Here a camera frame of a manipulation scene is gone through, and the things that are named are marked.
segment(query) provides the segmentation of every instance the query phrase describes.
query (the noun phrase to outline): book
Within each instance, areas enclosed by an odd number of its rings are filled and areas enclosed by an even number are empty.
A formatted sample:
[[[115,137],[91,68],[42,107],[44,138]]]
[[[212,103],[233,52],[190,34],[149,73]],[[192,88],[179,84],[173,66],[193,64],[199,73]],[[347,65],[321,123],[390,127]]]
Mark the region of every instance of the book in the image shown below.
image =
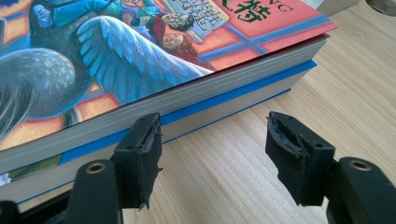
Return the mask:
[[[73,21],[55,2],[0,6],[0,174],[306,62],[318,41],[290,47],[336,28],[291,0],[116,1]]]
[[[289,92],[294,84],[315,66],[313,61],[301,63],[275,75],[164,114],[161,116],[163,142],[166,144],[181,135],[191,133],[243,109]],[[60,164],[56,167],[1,187],[0,200],[24,203],[72,182],[77,169],[86,162],[108,160],[116,144],[126,133],[127,130],[111,134],[96,142],[65,152]]]

